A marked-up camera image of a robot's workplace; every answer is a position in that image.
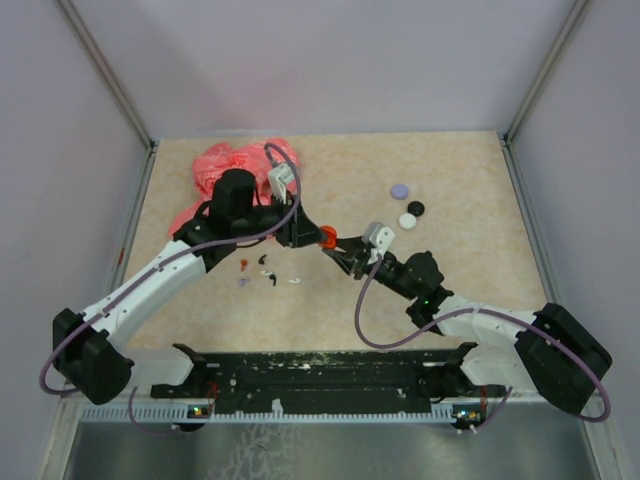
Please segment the orange charging case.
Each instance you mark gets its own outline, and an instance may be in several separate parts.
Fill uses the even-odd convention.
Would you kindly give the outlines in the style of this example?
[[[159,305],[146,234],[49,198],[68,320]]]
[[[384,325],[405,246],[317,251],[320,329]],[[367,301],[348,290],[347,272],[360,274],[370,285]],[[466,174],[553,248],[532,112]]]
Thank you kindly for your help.
[[[337,247],[337,231],[334,227],[323,225],[320,227],[323,234],[323,240],[319,245],[323,249],[334,250]]]

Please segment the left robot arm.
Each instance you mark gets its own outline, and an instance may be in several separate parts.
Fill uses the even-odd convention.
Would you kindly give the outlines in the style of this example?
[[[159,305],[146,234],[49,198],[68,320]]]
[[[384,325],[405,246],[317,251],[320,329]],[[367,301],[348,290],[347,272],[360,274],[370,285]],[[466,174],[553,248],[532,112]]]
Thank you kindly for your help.
[[[74,391],[95,405],[130,386],[174,385],[184,395],[201,394],[208,373],[177,347],[135,356],[126,347],[133,334],[172,296],[213,270],[239,245],[274,237],[290,248],[323,240],[301,206],[296,168],[281,164],[268,174],[272,200],[255,204],[255,177],[242,169],[223,173],[212,197],[197,209],[159,254],[102,300],[52,321],[49,362]]]

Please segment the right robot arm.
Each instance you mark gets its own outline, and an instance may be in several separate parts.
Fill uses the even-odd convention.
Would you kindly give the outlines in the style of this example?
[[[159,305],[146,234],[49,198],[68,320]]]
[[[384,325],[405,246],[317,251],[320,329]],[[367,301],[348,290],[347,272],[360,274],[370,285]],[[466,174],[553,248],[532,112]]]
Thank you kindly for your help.
[[[410,300],[406,312],[419,333],[464,339],[470,344],[446,372],[461,396],[479,386],[502,385],[535,392],[556,408],[581,415],[612,366],[607,350],[563,306],[514,311],[473,302],[445,288],[429,251],[400,261],[390,251],[394,232],[379,224],[340,238],[326,227],[321,246],[347,275],[378,282]]]

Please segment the white round charging case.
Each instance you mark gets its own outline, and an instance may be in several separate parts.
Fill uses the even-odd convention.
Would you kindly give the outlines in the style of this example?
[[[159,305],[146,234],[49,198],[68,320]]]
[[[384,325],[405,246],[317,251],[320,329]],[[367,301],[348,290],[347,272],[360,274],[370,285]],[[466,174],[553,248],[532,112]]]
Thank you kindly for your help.
[[[417,226],[417,217],[411,213],[404,213],[398,218],[398,225],[403,230],[413,230]]]

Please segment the purple round charging case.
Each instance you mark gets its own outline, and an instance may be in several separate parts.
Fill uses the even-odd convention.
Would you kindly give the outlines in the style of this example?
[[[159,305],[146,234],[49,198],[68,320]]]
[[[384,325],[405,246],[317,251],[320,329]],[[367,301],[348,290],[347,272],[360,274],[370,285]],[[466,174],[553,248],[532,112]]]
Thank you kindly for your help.
[[[390,188],[390,195],[393,199],[404,200],[409,196],[410,190],[406,184],[397,183]]]

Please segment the black round charging case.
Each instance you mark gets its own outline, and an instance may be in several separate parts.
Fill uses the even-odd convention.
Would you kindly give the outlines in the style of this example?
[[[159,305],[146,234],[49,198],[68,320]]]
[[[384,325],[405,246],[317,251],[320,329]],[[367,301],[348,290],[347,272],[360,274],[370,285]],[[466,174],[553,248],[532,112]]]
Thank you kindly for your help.
[[[416,218],[422,216],[425,213],[425,205],[420,201],[411,201],[407,204],[407,212]]]

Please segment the crumpled pink cloth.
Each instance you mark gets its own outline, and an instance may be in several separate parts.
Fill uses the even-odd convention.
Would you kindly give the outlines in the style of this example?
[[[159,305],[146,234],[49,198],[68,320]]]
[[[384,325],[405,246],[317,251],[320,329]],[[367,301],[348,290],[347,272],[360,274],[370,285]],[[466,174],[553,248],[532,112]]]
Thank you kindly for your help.
[[[238,148],[228,142],[211,146],[193,160],[191,167],[194,187],[198,192],[199,199],[175,217],[168,230],[169,236],[172,237],[184,223],[191,220],[202,203],[212,198],[215,183],[224,172],[230,169],[243,169],[251,172],[257,185],[257,194],[254,196],[253,204],[269,205],[271,190],[268,172],[271,170],[271,164],[264,151],[265,143],[277,145],[288,155],[296,167],[300,167],[297,152],[283,138],[271,138]]]

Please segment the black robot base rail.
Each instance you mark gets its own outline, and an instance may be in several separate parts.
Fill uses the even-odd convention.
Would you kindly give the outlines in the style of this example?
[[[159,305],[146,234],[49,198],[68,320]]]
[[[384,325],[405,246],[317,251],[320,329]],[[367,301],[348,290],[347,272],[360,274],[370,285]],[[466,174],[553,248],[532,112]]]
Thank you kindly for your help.
[[[154,399],[213,401],[218,414],[428,413],[446,398],[498,398],[506,389],[472,383],[461,371],[470,346],[444,350],[195,353],[178,386]]]

